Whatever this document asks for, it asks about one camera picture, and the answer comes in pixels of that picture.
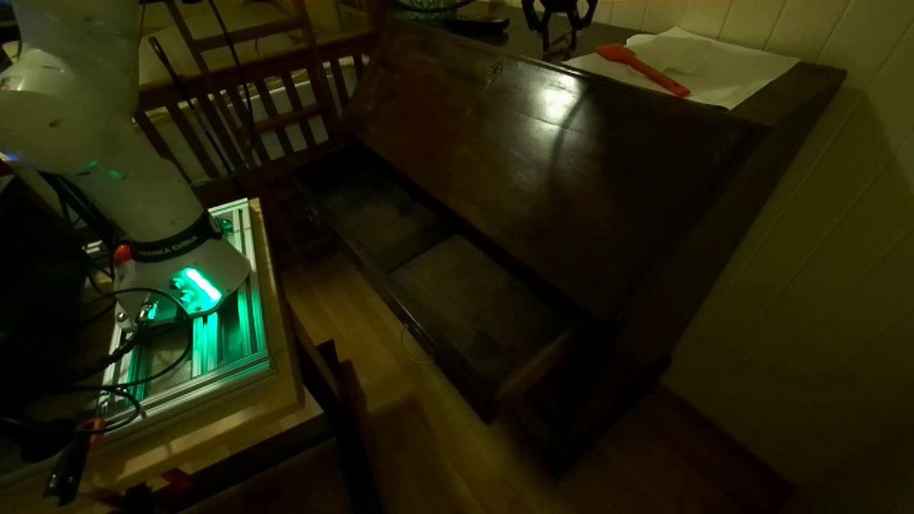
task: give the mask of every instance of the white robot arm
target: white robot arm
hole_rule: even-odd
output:
[[[11,0],[22,58],[0,75],[0,158],[68,179],[126,242],[115,291],[139,321],[148,291],[205,315],[249,278],[205,209],[131,125],[138,0]]]

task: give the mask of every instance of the wooden desk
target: wooden desk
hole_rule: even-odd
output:
[[[396,186],[316,198],[473,408],[569,462],[660,376],[839,81],[803,62],[726,112],[390,25],[349,108],[375,162],[338,168]],[[370,249],[382,198],[436,224]]]

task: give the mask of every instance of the glowing green light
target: glowing green light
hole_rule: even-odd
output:
[[[196,316],[195,321],[195,354],[191,371],[203,376],[221,366],[221,315]]]
[[[195,316],[221,306],[222,294],[196,269],[182,269],[171,278],[179,306]]]

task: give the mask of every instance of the desk drawer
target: desk drawer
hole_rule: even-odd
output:
[[[305,189],[482,421],[562,358],[570,316],[490,259],[382,166],[343,161]]]
[[[388,275],[413,338],[482,421],[542,374],[570,321],[485,256],[448,238]]]

